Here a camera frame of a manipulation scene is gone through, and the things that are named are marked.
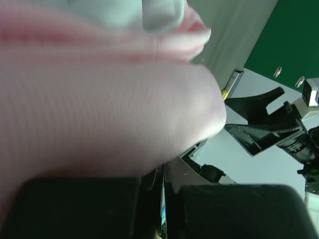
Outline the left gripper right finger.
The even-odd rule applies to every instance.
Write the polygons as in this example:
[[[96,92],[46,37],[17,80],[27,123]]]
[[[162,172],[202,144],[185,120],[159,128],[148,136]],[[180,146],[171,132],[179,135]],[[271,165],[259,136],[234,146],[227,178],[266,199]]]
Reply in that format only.
[[[183,195],[179,192],[187,185],[211,185],[185,161],[177,157],[163,168],[165,191],[166,235],[168,239],[185,236],[185,212]]]

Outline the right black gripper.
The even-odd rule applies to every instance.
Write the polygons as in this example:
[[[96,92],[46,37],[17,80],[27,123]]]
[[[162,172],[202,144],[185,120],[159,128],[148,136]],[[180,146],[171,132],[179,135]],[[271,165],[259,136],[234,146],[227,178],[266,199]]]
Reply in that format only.
[[[251,156],[275,145],[303,165],[318,165],[319,128],[306,129],[302,103],[284,102],[273,113],[267,112],[267,106],[284,93],[283,88],[277,87],[256,96],[226,99],[225,104],[249,125],[227,124],[224,129]],[[256,125],[265,121],[268,126]]]

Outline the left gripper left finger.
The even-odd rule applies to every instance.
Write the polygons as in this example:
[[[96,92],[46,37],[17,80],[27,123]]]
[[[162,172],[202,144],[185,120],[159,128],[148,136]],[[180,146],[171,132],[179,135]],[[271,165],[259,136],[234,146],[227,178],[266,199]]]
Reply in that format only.
[[[143,177],[143,236],[157,237],[161,231],[162,166]]]

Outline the pink t shirt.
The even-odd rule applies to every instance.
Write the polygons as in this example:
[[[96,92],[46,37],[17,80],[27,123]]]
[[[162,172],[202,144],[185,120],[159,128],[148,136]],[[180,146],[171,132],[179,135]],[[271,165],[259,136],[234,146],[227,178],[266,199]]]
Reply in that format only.
[[[0,3],[0,217],[44,175],[142,176],[219,133],[226,110],[191,59],[211,30],[188,5],[159,35]]]

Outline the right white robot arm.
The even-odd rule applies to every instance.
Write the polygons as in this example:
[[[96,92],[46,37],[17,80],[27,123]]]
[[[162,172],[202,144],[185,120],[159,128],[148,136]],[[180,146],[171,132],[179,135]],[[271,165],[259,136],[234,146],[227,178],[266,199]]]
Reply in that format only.
[[[247,124],[227,124],[224,129],[250,154],[255,156],[272,146],[286,152],[303,168],[297,173],[305,179],[305,205],[314,225],[319,224],[319,128],[306,129],[304,121],[319,114],[319,91],[303,90],[292,104],[267,112],[267,106],[284,94],[277,87],[269,92],[242,98],[229,98],[226,105]]]

